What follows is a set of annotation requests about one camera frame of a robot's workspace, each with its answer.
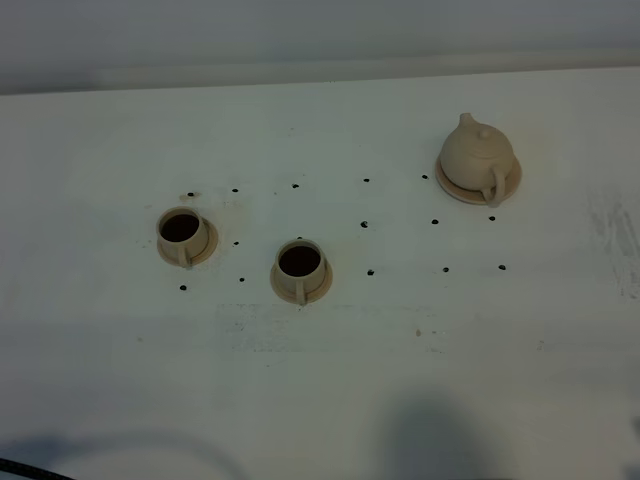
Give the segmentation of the beige right teacup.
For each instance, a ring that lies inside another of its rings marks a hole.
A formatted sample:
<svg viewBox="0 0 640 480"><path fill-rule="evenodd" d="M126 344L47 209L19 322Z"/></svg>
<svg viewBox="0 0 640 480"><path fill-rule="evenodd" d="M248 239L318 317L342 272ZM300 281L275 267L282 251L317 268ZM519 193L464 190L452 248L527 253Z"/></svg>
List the beige right teacup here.
<svg viewBox="0 0 640 480"><path fill-rule="evenodd" d="M327 258L324 252L315 242L308 239L295 239L281 246L274 264L277 264L289 278L297 279L307 277L314 271L322 276L325 260Z"/></svg>

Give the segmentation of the beige left cup saucer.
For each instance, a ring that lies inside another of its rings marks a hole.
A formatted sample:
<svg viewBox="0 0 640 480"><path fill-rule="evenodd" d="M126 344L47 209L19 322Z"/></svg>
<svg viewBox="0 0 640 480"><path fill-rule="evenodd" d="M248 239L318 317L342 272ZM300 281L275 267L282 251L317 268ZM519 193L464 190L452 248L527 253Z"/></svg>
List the beige left cup saucer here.
<svg viewBox="0 0 640 480"><path fill-rule="evenodd" d="M194 233L183 241L170 242L162 235L157 239L161 258L174 266L189 269L204 262L213 254L218 244L216 228L206 219L189 215L197 220Z"/></svg>

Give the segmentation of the beige right cup saucer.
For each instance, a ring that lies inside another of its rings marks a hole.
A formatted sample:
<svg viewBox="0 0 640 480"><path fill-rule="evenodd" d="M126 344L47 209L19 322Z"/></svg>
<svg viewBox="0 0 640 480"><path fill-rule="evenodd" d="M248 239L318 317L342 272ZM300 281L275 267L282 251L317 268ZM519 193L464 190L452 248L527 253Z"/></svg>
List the beige right cup saucer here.
<svg viewBox="0 0 640 480"><path fill-rule="evenodd" d="M333 272L330 263L324 261L323 275L316 271L307 277L295 279L285 275L277 264L274 264L270 272L270 283L274 293L282 300L304 306L319 300L330 289L333 280Z"/></svg>

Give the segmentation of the beige teacup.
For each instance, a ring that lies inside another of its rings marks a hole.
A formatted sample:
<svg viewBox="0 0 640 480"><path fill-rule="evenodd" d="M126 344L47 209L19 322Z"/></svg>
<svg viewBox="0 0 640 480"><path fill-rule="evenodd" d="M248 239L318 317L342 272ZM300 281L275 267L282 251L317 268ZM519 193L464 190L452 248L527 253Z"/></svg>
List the beige teacup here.
<svg viewBox="0 0 640 480"><path fill-rule="evenodd" d="M325 260L327 258L324 252L315 242L308 239L295 239L281 246L274 264L277 264L289 278L297 279L307 277L314 271L322 276Z"/></svg>
<svg viewBox="0 0 640 480"><path fill-rule="evenodd" d="M203 218L190 207L175 207L164 212L157 221L156 235L162 235L170 242L180 242L189 238L195 231L198 221L189 215Z"/></svg>

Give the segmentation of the beige cup saucer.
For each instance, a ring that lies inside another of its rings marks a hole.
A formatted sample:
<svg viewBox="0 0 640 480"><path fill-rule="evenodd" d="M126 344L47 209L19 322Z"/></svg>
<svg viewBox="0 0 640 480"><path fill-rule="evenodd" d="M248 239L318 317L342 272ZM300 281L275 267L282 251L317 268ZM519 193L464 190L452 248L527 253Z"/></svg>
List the beige cup saucer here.
<svg viewBox="0 0 640 480"><path fill-rule="evenodd" d="M323 275L316 271L307 277L295 279L285 275L277 264L274 264L270 272L270 283L274 293L282 300L304 306L319 300L330 289L333 280L333 272L330 263L324 261Z"/></svg>
<svg viewBox="0 0 640 480"><path fill-rule="evenodd" d="M194 233L183 241L170 242L162 235L157 239L161 258L174 266L189 269L204 262L213 254L218 244L216 228L206 219L189 215L197 220Z"/></svg>

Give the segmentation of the beige teapot saucer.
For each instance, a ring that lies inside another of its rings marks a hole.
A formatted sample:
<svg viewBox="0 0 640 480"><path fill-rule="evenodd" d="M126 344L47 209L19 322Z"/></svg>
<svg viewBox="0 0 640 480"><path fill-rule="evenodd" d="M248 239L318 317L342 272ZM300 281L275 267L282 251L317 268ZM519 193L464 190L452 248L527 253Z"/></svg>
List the beige teapot saucer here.
<svg viewBox="0 0 640 480"><path fill-rule="evenodd" d="M479 206L487 205L487 202L481 192L465 190L451 182L444 174L444 171L440 164L440 159L437 159L435 163L435 178L438 181L440 187L452 198L466 204ZM513 169L505 180L505 195L503 197L504 200L507 200L514 195L520 185L521 179L522 168L519 161L515 160Z"/></svg>

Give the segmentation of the beige teapot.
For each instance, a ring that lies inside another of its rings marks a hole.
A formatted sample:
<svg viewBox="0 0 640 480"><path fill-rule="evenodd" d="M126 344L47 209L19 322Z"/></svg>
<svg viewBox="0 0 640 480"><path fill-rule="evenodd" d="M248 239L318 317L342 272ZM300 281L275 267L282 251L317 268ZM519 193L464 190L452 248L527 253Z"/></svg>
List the beige teapot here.
<svg viewBox="0 0 640 480"><path fill-rule="evenodd" d="M476 121L469 113L460 115L437 159L451 182L462 189L481 192L489 207L504 201L505 180L517 160L504 133Z"/></svg>

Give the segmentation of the beige left teacup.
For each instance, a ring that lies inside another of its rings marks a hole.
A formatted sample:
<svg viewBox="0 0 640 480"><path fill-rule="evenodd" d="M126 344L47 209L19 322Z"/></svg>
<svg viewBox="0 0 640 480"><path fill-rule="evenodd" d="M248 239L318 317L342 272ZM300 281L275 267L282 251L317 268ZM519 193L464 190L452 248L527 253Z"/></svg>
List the beige left teacup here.
<svg viewBox="0 0 640 480"><path fill-rule="evenodd" d="M189 215L203 218L190 207L175 207L164 212L157 221L156 235L162 235L170 242L180 242L189 238L195 231L198 221Z"/></svg>

